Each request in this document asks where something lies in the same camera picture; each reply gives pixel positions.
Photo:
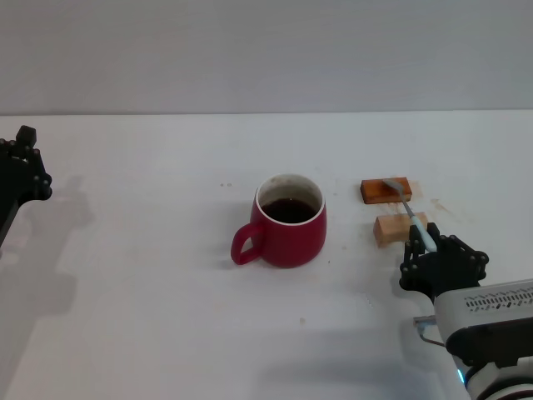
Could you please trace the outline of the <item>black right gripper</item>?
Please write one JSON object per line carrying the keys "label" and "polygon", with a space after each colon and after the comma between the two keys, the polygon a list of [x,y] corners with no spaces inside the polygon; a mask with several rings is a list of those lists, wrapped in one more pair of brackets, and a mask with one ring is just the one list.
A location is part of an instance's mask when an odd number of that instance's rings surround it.
{"label": "black right gripper", "polygon": [[421,235],[415,225],[410,226],[400,265],[401,288],[412,287],[434,302],[443,293],[478,287],[486,278],[488,255],[474,250],[456,235],[442,235],[433,222],[428,223],[427,232],[435,241],[437,251],[420,256]]}

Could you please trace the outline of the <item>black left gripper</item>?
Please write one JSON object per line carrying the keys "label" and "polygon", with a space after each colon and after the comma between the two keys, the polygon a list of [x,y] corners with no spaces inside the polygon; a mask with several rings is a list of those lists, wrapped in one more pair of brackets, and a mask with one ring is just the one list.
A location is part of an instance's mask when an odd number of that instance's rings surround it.
{"label": "black left gripper", "polygon": [[35,147],[37,131],[22,125],[15,140],[0,139],[1,243],[20,207],[19,201],[48,200],[52,177],[47,174],[41,152]]}

